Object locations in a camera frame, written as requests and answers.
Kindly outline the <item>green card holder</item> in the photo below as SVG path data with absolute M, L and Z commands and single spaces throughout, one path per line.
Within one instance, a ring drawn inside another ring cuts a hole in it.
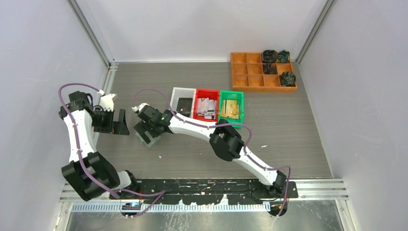
M 136 136 L 140 139 L 142 144 L 145 144 L 147 147 L 152 147 L 155 143 L 157 143 L 161 139 L 161 135 L 157 137 L 153 137 L 149 132 L 144 132 L 140 134 L 138 132 L 135 133 Z

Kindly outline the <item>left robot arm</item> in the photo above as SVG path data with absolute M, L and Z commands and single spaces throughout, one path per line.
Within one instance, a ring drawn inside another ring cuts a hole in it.
M 65 122 L 70 139 L 68 165 L 62 167 L 62 175 L 84 201 L 106 192 L 103 184 L 118 194 L 119 198 L 136 198 L 140 185 L 128 171 L 117 171 L 96 149 L 94 133 L 129 135 L 126 111 L 119 110 L 118 121 L 114 121 L 116 94 L 105 94 L 99 105 L 93 104 L 89 93 L 76 91 L 69 94 L 69 103 L 61 106 L 60 118 Z

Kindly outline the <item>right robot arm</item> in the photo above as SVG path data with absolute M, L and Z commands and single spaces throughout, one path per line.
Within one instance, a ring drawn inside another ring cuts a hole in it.
M 160 112 L 142 103 L 132 111 L 141 121 L 134 126 L 136 134 L 147 145 L 152 145 L 164 133 L 183 134 L 208 142 L 215 155 L 227 162 L 236 162 L 265 185 L 268 194 L 278 198 L 286 191 L 287 177 L 258 158 L 242 140 L 239 132 L 225 119 L 205 122 L 183 116 L 172 110 Z

